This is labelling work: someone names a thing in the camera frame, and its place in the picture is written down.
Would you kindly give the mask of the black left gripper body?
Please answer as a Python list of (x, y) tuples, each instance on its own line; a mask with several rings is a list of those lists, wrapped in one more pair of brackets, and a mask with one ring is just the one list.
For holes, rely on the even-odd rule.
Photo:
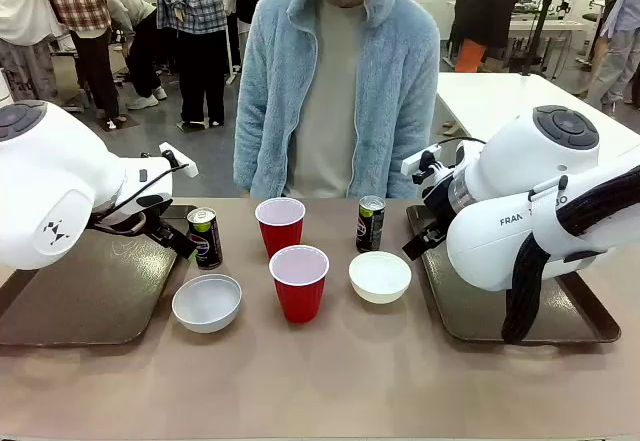
[(171, 248), (176, 237), (175, 228), (160, 215), (143, 212), (144, 224), (141, 233), (164, 248)]

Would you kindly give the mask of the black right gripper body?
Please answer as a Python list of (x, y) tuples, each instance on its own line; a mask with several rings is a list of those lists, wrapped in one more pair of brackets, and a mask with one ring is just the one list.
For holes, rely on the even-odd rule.
[(424, 217), (425, 225), (420, 236), (427, 247), (436, 247), (441, 244), (447, 235), (449, 228), (449, 216), (436, 216), (427, 212)]

